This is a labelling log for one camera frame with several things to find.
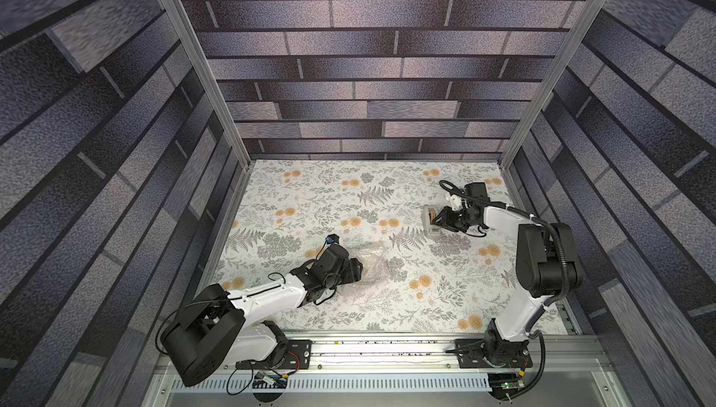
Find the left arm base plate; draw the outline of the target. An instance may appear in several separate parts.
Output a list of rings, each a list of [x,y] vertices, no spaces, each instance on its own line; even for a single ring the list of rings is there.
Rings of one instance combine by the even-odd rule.
[[[279,344],[266,360],[254,362],[253,368],[255,370],[268,368],[282,371],[307,370],[310,367],[312,347],[311,340],[289,339],[285,345]]]

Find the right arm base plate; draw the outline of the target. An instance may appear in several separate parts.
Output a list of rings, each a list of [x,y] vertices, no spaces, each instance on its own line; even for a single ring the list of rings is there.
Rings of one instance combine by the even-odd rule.
[[[533,367],[528,342],[458,339],[447,354],[457,357],[461,369],[525,370]]]

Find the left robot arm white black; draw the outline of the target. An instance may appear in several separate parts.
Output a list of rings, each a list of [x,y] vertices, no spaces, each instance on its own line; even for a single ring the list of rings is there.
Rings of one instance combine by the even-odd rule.
[[[316,258],[275,281],[236,291],[219,284],[204,288],[163,328],[160,351],[169,356],[185,386],[196,386],[226,364],[272,368],[288,352],[288,339],[270,318],[322,304],[329,299],[326,291],[359,282],[363,269],[330,235]]]

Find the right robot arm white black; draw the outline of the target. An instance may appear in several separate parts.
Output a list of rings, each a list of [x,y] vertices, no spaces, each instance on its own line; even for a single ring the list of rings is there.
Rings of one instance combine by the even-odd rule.
[[[447,193],[447,205],[430,218],[432,226],[464,235],[472,227],[490,229],[516,241],[516,291],[505,310],[490,321],[484,338],[462,352],[480,355],[494,368],[526,364],[537,320],[583,282],[585,272],[572,229],[491,200],[484,183],[460,188],[442,179],[439,185]]]

